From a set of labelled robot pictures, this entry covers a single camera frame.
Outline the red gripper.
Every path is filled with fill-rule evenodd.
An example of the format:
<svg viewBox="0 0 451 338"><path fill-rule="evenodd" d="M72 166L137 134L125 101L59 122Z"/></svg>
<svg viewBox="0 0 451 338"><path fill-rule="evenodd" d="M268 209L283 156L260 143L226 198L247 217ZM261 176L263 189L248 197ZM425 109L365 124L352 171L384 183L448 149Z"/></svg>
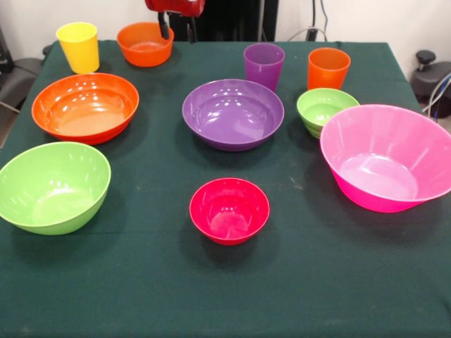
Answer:
<svg viewBox="0 0 451 338"><path fill-rule="evenodd" d="M187 20L187 40L189 43L197 41L196 22L194 18L199 17L205 6L205 0L145 0L146 6L151 11L158 12L158 22L161 36L168 40L169 27L165 19L165 12L177 13Z"/></svg>

